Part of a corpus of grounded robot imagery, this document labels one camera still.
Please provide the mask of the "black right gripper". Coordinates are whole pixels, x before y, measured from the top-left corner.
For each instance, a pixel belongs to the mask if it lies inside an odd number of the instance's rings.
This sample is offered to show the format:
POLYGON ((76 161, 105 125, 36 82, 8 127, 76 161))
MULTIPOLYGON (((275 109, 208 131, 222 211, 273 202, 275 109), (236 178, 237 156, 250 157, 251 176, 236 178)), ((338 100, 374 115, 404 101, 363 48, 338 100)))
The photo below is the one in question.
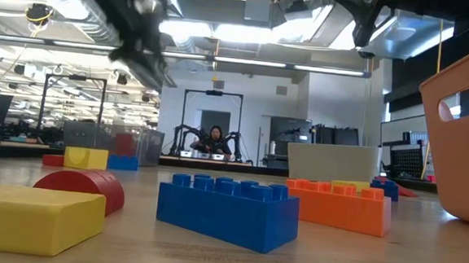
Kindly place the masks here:
POLYGON ((416 15, 424 15, 426 11, 426 0, 334 0, 354 16, 353 42, 356 47, 365 47, 377 33, 383 32, 397 18, 391 12, 378 26, 375 21, 379 12, 384 8, 411 11, 416 15))

